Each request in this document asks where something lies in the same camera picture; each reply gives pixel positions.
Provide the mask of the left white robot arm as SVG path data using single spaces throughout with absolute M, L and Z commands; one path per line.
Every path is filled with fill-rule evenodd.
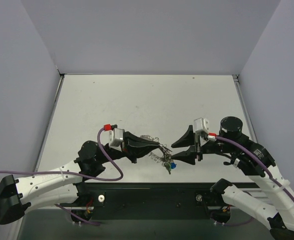
M 37 172 L 5 171 L 0 181 L 0 225 L 7 225 L 21 219 L 26 213 L 51 205 L 85 205 L 89 193 L 79 188 L 87 180 L 116 182 L 124 177 L 116 160 L 127 158 L 135 164 L 160 143 L 137 137 L 128 131 L 115 128 L 106 145 L 101 143 L 102 128 L 97 141 L 88 140 L 78 151 L 78 157 L 56 169 Z M 101 178 L 104 163 L 113 165 L 119 177 Z

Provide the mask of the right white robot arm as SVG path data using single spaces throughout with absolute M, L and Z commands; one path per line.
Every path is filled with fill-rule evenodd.
M 190 165 L 205 154 L 229 158 L 227 166 L 234 166 L 249 177 L 266 195 L 265 203 L 245 193 L 226 179 L 220 179 L 211 188 L 211 197 L 218 203 L 231 205 L 263 224 L 275 240 L 294 240 L 294 191 L 274 158 L 262 145 L 242 132 L 243 122 L 227 116 L 220 122 L 218 134 L 209 131 L 209 121 L 198 118 L 186 133 L 171 146 L 188 149 L 172 156 Z

